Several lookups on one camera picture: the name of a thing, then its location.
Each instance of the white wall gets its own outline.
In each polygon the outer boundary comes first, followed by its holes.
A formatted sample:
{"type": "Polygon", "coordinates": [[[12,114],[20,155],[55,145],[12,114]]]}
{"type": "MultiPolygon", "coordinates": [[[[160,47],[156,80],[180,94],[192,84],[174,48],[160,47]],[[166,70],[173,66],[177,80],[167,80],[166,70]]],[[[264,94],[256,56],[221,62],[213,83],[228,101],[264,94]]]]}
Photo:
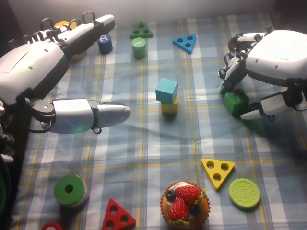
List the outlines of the white wall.
{"type": "Polygon", "coordinates": [[[24,34],[39,30],[43,18],[54,22],[81,18],[85,11],[97,17],[112,14],[117,25],[138,21],[266,12],[274,0],[9,0],[24,34]]]}

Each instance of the blue cylinder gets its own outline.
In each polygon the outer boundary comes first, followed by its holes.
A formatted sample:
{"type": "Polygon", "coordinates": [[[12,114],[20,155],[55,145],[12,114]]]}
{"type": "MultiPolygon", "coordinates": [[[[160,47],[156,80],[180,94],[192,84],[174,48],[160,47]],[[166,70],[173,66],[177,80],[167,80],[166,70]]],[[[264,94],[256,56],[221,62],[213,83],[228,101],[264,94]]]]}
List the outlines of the blue cylinder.
{"type": "Polygon", "coordinates": [[[111,36],[109,34],[107,35],[102,35],[98,40],[98,47],[99,50],[102,54],[108,54],[112,51],[113,46],[112,46],[112,41],[111,41],[111,36]]]}

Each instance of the light blue cube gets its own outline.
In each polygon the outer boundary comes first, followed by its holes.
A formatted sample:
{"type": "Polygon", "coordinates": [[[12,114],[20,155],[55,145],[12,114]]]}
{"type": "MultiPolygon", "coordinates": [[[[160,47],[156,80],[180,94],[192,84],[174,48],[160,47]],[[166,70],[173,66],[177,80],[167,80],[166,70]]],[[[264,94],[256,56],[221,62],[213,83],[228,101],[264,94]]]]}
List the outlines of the light blue cube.
{"type": "Polygon", "coordinates": [[[172,104],[177,96],[177,92],[177,81],[161,78],[158,88],[155,90],[155,97],[157,101],[172,104]]]}

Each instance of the yellow triangle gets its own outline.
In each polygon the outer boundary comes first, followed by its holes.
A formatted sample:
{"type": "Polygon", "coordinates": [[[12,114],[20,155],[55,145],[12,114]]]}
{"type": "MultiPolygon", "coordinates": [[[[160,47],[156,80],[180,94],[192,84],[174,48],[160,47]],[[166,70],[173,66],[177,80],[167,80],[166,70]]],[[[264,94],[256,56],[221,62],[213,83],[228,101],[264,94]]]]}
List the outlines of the yellow triangle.
{"type": "Polygon", "coordinates": [[[235,166],[235,163],[232,161],[203,158],[201,162],[216,190],[220,189],[221,185],[235,166]]]}

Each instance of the strawberry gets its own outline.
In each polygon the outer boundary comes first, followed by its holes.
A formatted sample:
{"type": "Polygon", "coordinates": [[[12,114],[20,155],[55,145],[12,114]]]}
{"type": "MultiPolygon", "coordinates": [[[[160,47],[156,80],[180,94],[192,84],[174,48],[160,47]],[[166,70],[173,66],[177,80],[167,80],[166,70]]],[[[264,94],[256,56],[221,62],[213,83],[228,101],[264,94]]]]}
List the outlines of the strawberry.
{"type": "Polygon", "coordinates": [[[195,200],[201,195],[201,188],[195,186],[183,186],[175,189],[177,197],[181,197],[187,206],[193,205],[195,200]]]}
{"type": "Polygon", "coordinates": [[[189,220],[189,208],[182,198],[178,197],[171,206],[169,218],[174,221],[179,219],[183,221],[189,220]]]}

